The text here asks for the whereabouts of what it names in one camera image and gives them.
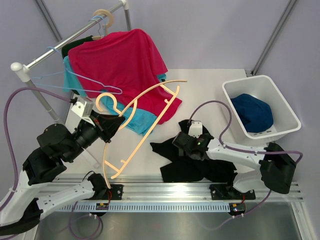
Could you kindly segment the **blue t shirt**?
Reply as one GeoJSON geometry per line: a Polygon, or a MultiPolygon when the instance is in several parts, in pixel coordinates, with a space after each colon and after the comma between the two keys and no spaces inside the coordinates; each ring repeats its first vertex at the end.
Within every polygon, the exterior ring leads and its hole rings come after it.
{"type": "Polygon", "coordinates": [[[273,126],[272,109],[264,101],[246,93],[230,100],[247,132],[260,133],[273,126]]]}

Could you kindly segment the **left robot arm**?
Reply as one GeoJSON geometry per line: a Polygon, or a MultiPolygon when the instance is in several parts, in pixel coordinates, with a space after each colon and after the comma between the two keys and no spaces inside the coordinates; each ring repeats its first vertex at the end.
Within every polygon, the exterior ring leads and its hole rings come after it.
{"type": "Polygon", "coordinates": [[[39,197],[39,192],[63,173],[96,140],[110,143],[125,121],[123,116],[92,111],[92,122],[80,120],[74,132],[63,124],[48,126],[37,137],[39,147],[22,165],[18,180],[0,203],[0,234],[5,238],[27,232],[55,210],[81,200],[101,200],[107,184],[100,173],[92,173],[80,184],[58,193],[39,197]]]}

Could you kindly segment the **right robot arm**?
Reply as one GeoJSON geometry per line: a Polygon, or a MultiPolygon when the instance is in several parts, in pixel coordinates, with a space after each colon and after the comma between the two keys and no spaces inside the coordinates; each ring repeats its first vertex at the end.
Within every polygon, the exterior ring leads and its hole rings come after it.
{"type": "Polygon", "coordinates": [[[226,193],[232,199],[263,187],[284,195],[290,191],[297,163],[276,143],[250,147],[221,143],[208,133],[196,138],[180,132],[172,144],[181,154],[194,160],[223,160],[250,168],[251,171],[236,174],[232,183],[226,186],[226,193]]]}

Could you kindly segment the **black t shirt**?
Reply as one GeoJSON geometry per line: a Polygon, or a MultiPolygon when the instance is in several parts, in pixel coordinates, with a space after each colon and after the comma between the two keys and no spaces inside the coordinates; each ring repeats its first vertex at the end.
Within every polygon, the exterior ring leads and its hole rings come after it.
{"type": "Polygon", "coordinates": [[[187,156],[179,156],[179,150],[169,138],[161,143],[151,142],[152,151],[170,161],[160,168],[165,183],[198,182],[207,179],[214,183],[225,183],[236,173],[233,163],[225,160],[194,160],[187,156]]]}

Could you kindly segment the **light blue wire hanger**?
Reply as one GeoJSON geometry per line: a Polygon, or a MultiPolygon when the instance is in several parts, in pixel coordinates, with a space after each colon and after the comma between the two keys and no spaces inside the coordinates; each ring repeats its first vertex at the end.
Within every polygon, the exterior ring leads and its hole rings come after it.
{"type": "Polygon", "coordinates": [[[111,94],[115,94],[115,95],[120,95],[123,93],[122,89],[118,87],[115,87],[112,85],[105,85],[101,82],[98,82],[88,77],[84,77],[84,80],[90,83],[98,84],[101,87],[101,89],[99,88],[98,90],[94,90],[94,89],[83,88],[82,84],[79,81],[79,77],[82,78],[83,76],[73,71],[69,61],[69,57],[68,56],[63,57],[62,53],[54,47],[48,46],[47,49],[50,49],[50,50],[53,50],[54,52],[59,53],[63,61],[64,70],[60,72],[43,75],[40,77],[33,76],[31,77],[31,79],[41,80],[44,78],[63,74],[63,77],[64,77],[63,86],[50,85],[50,84],[44,84],[44,83],[35,83],[36,86],[62,89],[64,92],[76,91],[77,95],[80,95],[82,97],[87,97],[88,96],[87,93],[101,94],[101,93],[108,92],[109,90],[111,90],[111,94]]]}

